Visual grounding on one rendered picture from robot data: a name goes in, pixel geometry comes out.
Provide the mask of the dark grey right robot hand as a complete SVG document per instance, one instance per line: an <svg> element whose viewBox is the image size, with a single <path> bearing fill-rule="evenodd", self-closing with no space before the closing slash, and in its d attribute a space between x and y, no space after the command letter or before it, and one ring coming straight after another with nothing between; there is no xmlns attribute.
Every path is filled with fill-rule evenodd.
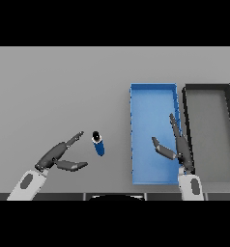
<svg viewBox="0 0 230 247"><path fill-rule="evenodd" d="M187 174L194 174L195 168L193 165L191 151L188 145L187 138L180 133L180 129L177 126L177 122L173 114L169 115L169 119L175 137L176 150L170 150L169 148L163 146L156 137L153 137L152 141L155 150L157 153L161 154L162 156L168 159L178 159L179 164L184 167L184 171Z"/></svg>

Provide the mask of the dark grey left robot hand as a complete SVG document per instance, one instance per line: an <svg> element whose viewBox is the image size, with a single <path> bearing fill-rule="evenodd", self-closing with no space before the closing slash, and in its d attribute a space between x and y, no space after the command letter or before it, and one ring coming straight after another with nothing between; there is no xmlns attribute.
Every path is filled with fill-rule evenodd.
<svg viewBox="0 0 230 247"><path fill-rule="evenodd" d="M81 168L84 168L88 165L87 162L72 162L62 160L62 156L64 153L73 145L79 138L84 134L83 131L75 134L69 141L61 142L50 149L35 165L35 168L42 172L45 169L50 169L54 165L57 166L58 169L75 172Z"/></svg>

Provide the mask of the blue bin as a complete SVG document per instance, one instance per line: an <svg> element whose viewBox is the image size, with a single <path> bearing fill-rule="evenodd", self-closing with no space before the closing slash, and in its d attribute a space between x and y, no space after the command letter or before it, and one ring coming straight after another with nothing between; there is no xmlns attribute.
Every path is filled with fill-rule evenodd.
<svg viewBox="0 0 230 247"><path fill-rule="evenodd" d="M177 184L179 162L156 153L152 138L176 150L170 123L173 114L181 127L179 99L175 83L131 83L130 146L133 184Z"/></svg>

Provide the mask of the dark grey bin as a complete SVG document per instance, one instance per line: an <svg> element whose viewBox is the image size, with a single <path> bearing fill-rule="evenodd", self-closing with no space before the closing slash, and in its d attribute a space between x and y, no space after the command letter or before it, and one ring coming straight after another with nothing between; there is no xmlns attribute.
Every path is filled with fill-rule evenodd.
<svg viewBox="0 0 230 247"><path fill-rule="evenodd" d="M230 84L185 84L187 138L203 182L230 182Z"/></svg>

